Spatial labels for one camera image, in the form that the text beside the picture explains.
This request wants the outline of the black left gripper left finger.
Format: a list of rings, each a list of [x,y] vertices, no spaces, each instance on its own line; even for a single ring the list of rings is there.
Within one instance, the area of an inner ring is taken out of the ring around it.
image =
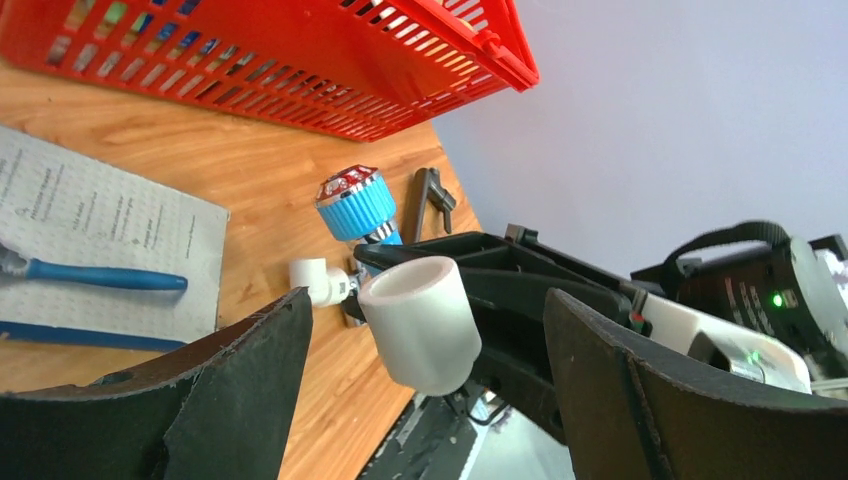
[[[1,396],[5,479],[274,479],[313,327],[298,288],[86,386]]]

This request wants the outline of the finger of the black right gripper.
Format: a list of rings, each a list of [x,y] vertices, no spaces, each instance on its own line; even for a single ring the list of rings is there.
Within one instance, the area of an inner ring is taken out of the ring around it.
[[[381,272],[412,260],[453,260],[481,329],[496,317],[541,323],[551,289],[630,325],[632,301],[622,292],[624,279],[541,243],[535,230],[524,229],[518,238],[466,232],[408,245],[361,244],[353,256]]]
[[[558,443],[567,444],[545,346],[483,346],[470,379],[493,391]]]

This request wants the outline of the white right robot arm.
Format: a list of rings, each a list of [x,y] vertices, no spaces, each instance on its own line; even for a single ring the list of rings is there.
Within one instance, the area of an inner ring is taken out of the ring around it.
[[[704,233],[625,278],[559,252],[517,225],[501,237],[474,232],[358,246],[354,256],[378,270],[427,256],[454,259],[484,343],[473,379],[502,393],[557,440],[565,435],[553,406],[553,377],[541,360],[543,298],[552,288],[644,335],[671,327],[638,313],[639,301],[679,302],[782,342],[816,379],[847,372],[847,338],[836,329],[847,317],[839,299],[847,249],[839,235],[808,242],[772,222],[743,222]]]

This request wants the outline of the white pipe elbow second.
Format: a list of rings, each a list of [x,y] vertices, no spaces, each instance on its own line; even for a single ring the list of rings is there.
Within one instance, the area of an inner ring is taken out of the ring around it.
[[[340,304],[352,292],[352,280],[347,272],[329,267],[325,258],[296,259],[289,264],[292,287],[304,287],[312,306],[325,308]]]

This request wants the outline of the blue plastic water faucet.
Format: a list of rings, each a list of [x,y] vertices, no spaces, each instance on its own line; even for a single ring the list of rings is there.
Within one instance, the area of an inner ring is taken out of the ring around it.
[[[396,202],[376,167],[355,164],[325,179],[314,206],[332,236],[351,251],[361,244],[403,243]]]

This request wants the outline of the white plastic pipe elbow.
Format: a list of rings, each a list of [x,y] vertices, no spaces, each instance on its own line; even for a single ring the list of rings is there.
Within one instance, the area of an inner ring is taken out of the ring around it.
[[[469,379],[482,339],[456,261],[400,263],[368,281],[358,302],[394,382],[445,396]]]

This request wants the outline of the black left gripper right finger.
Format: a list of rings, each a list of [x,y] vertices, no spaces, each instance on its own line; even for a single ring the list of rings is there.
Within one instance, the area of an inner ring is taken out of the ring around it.
[[[552,290],[543,314],[579,479],[843,479],[847,404],[742,379]]]

